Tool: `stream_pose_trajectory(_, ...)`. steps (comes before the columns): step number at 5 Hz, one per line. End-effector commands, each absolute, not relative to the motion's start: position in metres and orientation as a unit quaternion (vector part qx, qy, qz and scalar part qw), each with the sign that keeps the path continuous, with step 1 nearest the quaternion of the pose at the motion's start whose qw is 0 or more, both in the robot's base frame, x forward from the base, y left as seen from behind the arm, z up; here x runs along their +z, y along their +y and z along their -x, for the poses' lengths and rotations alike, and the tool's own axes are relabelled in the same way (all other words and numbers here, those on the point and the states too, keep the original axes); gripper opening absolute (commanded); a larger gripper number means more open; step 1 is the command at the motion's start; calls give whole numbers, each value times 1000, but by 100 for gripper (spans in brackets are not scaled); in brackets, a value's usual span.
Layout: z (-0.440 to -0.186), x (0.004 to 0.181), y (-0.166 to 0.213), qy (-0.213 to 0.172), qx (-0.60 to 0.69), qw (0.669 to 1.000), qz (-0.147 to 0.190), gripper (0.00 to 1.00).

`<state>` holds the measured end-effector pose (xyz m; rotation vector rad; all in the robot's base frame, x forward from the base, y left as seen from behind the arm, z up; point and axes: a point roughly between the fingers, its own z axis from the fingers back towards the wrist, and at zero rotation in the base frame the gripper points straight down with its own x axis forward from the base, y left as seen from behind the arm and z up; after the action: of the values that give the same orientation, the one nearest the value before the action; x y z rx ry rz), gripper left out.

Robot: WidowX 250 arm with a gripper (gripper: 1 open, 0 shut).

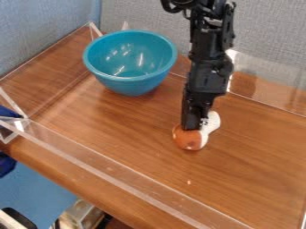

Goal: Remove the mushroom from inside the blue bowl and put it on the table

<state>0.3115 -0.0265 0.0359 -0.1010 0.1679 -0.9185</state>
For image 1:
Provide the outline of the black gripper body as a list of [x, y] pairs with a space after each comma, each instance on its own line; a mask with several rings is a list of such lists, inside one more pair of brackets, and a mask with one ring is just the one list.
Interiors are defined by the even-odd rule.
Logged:
[[189, 53], [190, 68], [184, 87], [185, 101], [212, 101], [225, 94], [229, 76], [232, 74], [232, 60], [224, 52], [213, 56], [201, 57]]

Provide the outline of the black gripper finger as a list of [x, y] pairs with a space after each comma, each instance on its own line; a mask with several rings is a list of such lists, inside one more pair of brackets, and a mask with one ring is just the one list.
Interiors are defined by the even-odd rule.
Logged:
[[189, 93], [184, 93], [181, 100], [181, 128], [184, 131], [198, 129], [200, 124], [200, 107], [198, 102], [192, 98]]
[[208, 113], [212, 108], [212, 102], [209, 100], [200, 100], [197, 109], [198, 109], [198, 125], [201, 128], [204, 125], [209, 123]]

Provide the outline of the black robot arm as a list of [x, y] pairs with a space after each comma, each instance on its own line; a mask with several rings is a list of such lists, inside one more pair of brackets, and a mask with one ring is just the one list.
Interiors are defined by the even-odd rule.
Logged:
[[208, 122], [215, 97], [225, 94], [232, 60], [225, 51], [235, 39], [232, 0], [160, 0], [168, 13], [182, 13], [189, 21], [190, 68], [181, 99], [180, 126], [198, 130]]

